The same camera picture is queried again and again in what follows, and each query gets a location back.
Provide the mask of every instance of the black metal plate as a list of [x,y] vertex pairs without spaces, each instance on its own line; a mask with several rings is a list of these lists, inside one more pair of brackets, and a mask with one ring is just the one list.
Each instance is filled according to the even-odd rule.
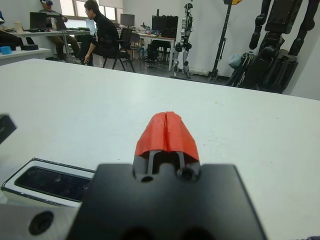
[[186,182],[164,163],[152,181],[143,183],[135,179],[129,164],[100,165],[67,239],[265,240],[266,236],[235,166],[203,165],[199,179]]
[[14,184],[38,193],[80,203],[89,189],[90,181],[89,178],[33,166]]

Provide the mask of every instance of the white robot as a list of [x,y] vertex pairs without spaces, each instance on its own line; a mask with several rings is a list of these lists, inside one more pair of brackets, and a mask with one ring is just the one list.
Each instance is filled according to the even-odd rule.
[[187,61],[189,50],[192,48],[192,45],[189,42],[189,37],[192,32],[192,22],[193,17],[191,15],[191,9],[194,6],[191,3],[187,3],[185,8],[185,17],[182,18],[182,29],[181,29],[181,40],[175,45],[175,51],[174,51],[174,76],[177,76],[177,73],[179,72],[179,53],[183,52],[183,71],[186,74],[186,78],[190,79],[190,73],[189,73],[189,62]]

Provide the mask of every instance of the person wearing vr headset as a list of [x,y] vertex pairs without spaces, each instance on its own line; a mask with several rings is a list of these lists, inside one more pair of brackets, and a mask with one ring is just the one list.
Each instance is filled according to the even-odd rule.
[[[48,16],[61,16],[64,22],[66,23],[68,21],[68,18],[66,16],[63,16],[61,13],[56,12],[52,10],[53,2],[51,0],[40,0],[42,3],[43,9],[39,11],[39,13],[45,13]],[[47,25],[51,25],[50,18],[47,18]],[[62,36],[48,36],[48,38],[53,42],[56,46],[56,53],[58,60],[65,60],[64,55],[64,40]],[[77,43],[77,40],[69,35],[66,35],[66,41],[68,44],[71,44],[72,50],[74,54],[77,56],[79,54],[80,48]]]

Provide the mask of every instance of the blue box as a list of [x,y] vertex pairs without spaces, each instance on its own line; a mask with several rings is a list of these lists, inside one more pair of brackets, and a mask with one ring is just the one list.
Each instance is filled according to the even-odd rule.
[[2,46],[2,47],[0,47],[0,52],[1,52],[3,55],[12,54],[11,47],[9,47],[9,46]]

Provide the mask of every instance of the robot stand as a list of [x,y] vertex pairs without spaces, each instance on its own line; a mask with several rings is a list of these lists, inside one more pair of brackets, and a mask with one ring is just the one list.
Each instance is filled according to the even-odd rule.
[[231,7],[232,5],[236,5],[240,3],[242,0],[224,0],[224,4],[228,5],[228,9],[226,11],[225,15],[225,20],[224,20],[224,25],[222,29],[222,34],[219,42],[219,48],[218,52],[216,53],[215,57],[215,62],[212,71],[208,75],[208,80],[209,82],[213,83],[215,80],[218,78],[218,63],[222,59],[222,55],[224,53],[225,45],[226,45],[226,32],[227,32],[227,27],[228,27],[228,22],[229,22],[229,16],[231,12]]

